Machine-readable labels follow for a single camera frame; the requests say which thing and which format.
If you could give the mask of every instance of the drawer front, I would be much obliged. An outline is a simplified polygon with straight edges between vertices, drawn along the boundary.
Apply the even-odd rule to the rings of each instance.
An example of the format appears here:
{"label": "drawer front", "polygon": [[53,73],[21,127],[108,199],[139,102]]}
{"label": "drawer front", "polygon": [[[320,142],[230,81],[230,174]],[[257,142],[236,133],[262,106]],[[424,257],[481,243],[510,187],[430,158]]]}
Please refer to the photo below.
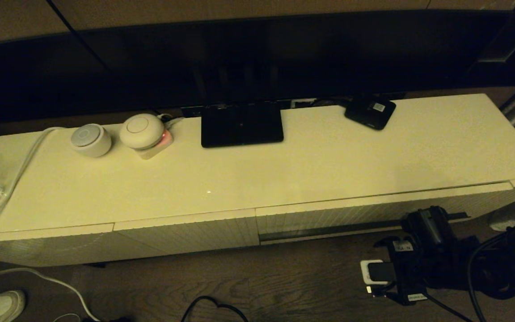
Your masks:
{"label": "drawer front", "polygon": [[101,263],[162,255],[120,234],[97,233],[0,241],[0,261],[29,267]]}
{"label": "drawer front", "polygon": [[254,209],[141,220],[114,229],[164,254],[259,245]]}
{"label": "drawer front", "polygon": [[477,217],[515,201],[509,183],[374,196],[256,209],[260,236],[398,220],[407,212],[441,206]]}

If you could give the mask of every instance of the cabinet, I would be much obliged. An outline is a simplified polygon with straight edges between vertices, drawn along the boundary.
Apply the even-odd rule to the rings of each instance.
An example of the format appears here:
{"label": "cabinet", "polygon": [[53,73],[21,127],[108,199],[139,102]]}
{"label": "cabinet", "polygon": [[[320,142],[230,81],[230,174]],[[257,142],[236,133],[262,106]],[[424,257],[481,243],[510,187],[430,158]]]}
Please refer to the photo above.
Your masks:
{"label": "cabinet", "polygon": [[[396,101],[382,131],[340,106],[283,110],[282,143],[204,149],[200,118],[150,160],[43,141],[0,214],[0,261],[29,266],[263,245],[398,228],[438,205],[467,220],[515,201],[515,129],[484,94]],[[0,183],[37,133],[0,136]]]}

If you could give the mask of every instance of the sneaker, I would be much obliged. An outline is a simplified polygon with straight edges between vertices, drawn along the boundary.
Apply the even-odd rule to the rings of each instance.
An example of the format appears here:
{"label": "sneaker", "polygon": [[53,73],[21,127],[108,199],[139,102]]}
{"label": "sneaker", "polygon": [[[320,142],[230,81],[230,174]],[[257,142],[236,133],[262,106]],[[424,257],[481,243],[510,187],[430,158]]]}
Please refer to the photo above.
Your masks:
{"label": "sneaker", "polygon": [[25,294],[8,291],[0,294],[0,322],[15,320],[25,308]]}

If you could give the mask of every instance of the wooden floor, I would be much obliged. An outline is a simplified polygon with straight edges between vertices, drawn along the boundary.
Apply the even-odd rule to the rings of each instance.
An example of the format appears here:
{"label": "wooden floor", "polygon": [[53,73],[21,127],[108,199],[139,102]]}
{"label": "wooden floor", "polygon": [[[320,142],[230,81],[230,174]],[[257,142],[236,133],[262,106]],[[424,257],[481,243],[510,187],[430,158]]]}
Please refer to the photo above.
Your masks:
{"label": "wooden floor", "polygon": [[[459,237],[495,233],[486,217],[455,224]],[[401,232],[384,232],[278,245],[208,251],[109,263],[106,268],[48,267],[43,273],[82,291],[96,316],[130,316],[135,322],[177,322],[200,295],[237,306],[250,322],[298,321],[458,321],[429,301],[403,307],[366,293],[362,259],[386,259],[372,244]],[[0,268],[7,265],[0,263]],[[27,273],[0,276],[0,292],[22,289],[27,308],[17,322],[52,322],[68,312],[83,314],[67,289]],[[438,300],[477,320],[466,292],[431,291]],[[478,294],[489,322],[515,321],[515,298],[498,301]],[[74,322],[64,318],[61,322]],[[190,318],[239,322],[231,312],[200,302]]]}

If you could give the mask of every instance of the sticker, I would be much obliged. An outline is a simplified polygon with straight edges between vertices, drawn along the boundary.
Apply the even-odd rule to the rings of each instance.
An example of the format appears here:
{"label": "sticker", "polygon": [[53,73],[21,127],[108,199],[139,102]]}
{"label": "sticker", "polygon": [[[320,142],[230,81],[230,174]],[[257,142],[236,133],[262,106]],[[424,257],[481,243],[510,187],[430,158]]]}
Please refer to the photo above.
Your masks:
{"label": "sticker", "polygon": [[394,241],[395,251],[413,251],[413,244],[409,241]]}
{"label": "sticker", "polygon": [[378,110],[379,112],[382,112],[384,111],[384,105],[383,104],[379,104],[379,103],[375,103],[374,106],[372,107],[374,110]]}
{"label": "sticker", "polygon": [[409,296],[407,296],[408,299],[409,299],[409,302],[413,302],[413,301],[422,301],[422,300],[426,300],[426,296],[422,295],[422,294],[409,294]]}

